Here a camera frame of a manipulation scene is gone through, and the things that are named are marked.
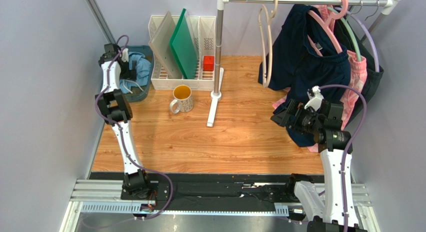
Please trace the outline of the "light blue shorts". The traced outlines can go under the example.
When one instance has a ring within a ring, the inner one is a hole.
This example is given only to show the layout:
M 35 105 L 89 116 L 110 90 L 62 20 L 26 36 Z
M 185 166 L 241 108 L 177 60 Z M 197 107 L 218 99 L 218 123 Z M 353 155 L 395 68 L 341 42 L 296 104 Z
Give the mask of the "light blue shorts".
M 133 70 L 133 62 L 136 62 L 136 79 L 121 79 L 119 88 L 124 94 L 133 94 L 131 92 L 133 87 L 141 89 L 146 86 L 151 71 L 151 62 L 148 61 L 143 53 L 130 52 L 129 53 L 129 69 Z

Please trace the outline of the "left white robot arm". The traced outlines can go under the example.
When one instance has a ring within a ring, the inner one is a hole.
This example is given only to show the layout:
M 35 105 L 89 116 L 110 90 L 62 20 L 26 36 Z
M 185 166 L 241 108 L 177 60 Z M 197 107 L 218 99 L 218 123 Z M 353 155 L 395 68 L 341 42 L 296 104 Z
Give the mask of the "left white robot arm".
M 102 87 L 95 96 L 95 111 L 111 126 L 119 144 L 124 165 L 121 198 L 147 200 L 154 192 L 134 144 L 133 112 L 120 89 L 122 71 L 129 68 L 128 50 L 108 43 L 98 64 L 102 69 Z

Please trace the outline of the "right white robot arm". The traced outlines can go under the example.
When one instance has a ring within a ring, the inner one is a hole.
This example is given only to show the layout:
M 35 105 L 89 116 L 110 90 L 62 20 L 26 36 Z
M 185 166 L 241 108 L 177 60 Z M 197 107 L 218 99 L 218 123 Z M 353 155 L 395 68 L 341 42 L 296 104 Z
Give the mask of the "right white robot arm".
M 301 202 L 308 218 L 308 232 L 361 232 L 355 211 L 350 167 L 352 136 L 342 130 L 342 103 L 320 102 L 314 109 L 291 99 L 271 120 L 300 134 L 313 135 L 324 171 L 324 199 L 313 180 L 292 174 L 287 193 Z

